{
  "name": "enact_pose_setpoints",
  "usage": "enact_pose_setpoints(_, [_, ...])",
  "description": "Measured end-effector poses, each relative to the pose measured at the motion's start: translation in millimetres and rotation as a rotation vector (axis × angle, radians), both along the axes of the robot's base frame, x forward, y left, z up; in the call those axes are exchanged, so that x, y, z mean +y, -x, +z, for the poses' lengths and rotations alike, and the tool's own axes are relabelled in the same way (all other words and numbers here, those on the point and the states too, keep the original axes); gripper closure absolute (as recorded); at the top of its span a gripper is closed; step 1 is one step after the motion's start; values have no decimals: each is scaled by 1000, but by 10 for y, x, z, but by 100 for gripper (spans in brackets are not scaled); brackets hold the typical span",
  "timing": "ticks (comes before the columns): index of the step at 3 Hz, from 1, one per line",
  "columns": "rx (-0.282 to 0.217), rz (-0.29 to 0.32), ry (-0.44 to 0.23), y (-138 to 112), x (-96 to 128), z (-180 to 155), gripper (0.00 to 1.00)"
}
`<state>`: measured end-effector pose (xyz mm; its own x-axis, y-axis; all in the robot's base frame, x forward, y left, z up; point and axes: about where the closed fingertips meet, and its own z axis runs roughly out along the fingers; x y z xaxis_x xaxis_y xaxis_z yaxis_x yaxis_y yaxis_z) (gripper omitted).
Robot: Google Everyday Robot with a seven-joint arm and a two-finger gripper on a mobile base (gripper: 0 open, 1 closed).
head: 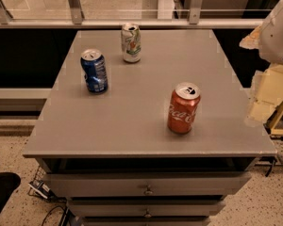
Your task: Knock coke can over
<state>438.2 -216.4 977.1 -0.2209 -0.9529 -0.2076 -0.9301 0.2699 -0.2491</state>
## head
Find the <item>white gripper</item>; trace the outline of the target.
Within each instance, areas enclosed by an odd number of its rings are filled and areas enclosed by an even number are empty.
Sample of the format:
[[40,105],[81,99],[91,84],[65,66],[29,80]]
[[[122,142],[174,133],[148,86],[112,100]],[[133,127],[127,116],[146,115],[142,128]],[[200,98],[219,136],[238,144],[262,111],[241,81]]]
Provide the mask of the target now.
[[251,127],[265,123],[283,102],[283,0],[239,46],[259,49],[259,56],[269,61],[270,67],[263,73],[255,73],[250,88],[250,101],[244,122]]

